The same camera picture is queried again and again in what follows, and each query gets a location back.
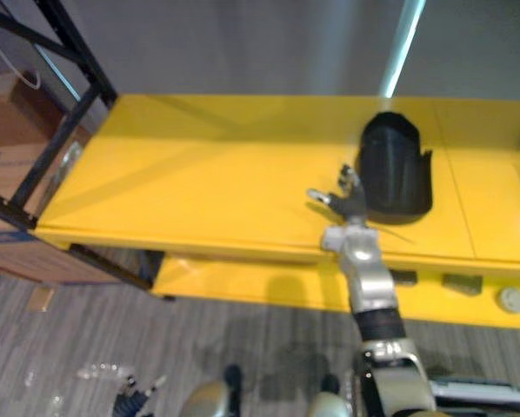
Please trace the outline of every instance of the table top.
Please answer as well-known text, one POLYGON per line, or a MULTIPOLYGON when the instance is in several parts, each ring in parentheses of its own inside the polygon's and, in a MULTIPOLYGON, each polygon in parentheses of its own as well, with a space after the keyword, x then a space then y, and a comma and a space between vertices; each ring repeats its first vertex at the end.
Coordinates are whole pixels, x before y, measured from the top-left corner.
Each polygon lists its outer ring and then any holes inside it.
POLYGON ((122 96, 36 233, 180 255, 321 261, 366 123, 403 113, 432 149, 434 206, 380 230, 391 265, 520 272, 520 103, 350 96, 122 96))

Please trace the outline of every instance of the wire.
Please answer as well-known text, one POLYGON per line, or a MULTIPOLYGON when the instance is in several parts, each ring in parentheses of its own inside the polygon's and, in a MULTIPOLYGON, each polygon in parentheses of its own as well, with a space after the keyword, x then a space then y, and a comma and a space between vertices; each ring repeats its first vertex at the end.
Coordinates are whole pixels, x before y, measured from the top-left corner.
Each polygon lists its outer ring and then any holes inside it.
POLYGON ((15 73, 15 75, 20 78, 20 80, 28 85, 31 89, 39 89, 42 86, 42 78, 40 77, 40 72, 36 70, 36 84, 28 81, 23 74, 13 65, 13 63, 9 60, 9 58, 5 55, 3 50, 0 48, 0 57, 3 59, 3 62, 7 64, 7 66, 15 73))

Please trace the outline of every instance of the metal shelf rack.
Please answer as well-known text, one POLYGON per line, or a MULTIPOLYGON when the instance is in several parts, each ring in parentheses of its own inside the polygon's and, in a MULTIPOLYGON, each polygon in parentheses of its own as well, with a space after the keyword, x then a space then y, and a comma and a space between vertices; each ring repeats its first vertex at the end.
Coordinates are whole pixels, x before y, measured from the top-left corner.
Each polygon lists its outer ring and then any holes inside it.
MULTIPOLYGON (((24 205, 42 180, 45 172, 56 158, 61 148, 88 112, 92 103, 99 97, 110 109, 117 99, 117 93, 103 72, 90 48, 83 40, 67 13, 58 0, 34 0, 45 19, 55 31, 61 43, 57 43, 37 31, 17 22, 0 12, 0 28, 21 38, 50 50, 75 63, 83 72, 90 86, 80 101, 67 113, 63 122, 52 136, 49 144, 37 158, 28 174, 24 177, 15 194, 7 200, 0 196, 0 219, 24 232, 36 228, 37 218, 24 210, 24 205)), ((97 254, 84 245, 72 244, 66 251, 78 260, 112 275, 120 281, 140 289, 149 290, 157 273, 157 254, 151 251, 140 251, 143 264, 139 274, 134 274, 108 259, 97 254)))

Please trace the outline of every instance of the gray carpet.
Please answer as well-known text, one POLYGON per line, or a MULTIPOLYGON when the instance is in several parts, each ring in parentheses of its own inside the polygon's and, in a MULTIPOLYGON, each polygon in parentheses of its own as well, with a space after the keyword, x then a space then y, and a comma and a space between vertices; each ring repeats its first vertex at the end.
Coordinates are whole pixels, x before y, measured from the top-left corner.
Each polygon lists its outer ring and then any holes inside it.
MULTIPOLYGON (((176 416, 201 381, 236 362, 244 416, 304 415, 320 378, 341 378, 359 338, 346 314, 217 301, 162 301, 124 285, 61 287, 47 313, 26 311, 34 284, 0 280, 0 417, 105 416, 119 383, 81 380, 85 363, 136 368, 148 405, 176 416)), ((410 321, 435 372, 520 384, 520 331, 410 321)))

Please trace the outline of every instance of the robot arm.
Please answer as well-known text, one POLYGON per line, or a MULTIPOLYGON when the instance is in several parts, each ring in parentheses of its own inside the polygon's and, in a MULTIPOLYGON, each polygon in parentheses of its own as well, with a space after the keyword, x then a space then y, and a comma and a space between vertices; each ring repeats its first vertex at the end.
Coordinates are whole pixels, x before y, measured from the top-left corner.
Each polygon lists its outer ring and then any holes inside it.
POLYGON ((338 184, 345 197, 310 189, 308 195, 345 220, 323 234, 322 248, 337 253, 345 275, 351 312, 363 344, 357 372, 370 416, 434 411, 436 403, 414 343, 406 337, 390 271, 382 262, 377 232, 366 225, 362 184, 343 166, 338 184))

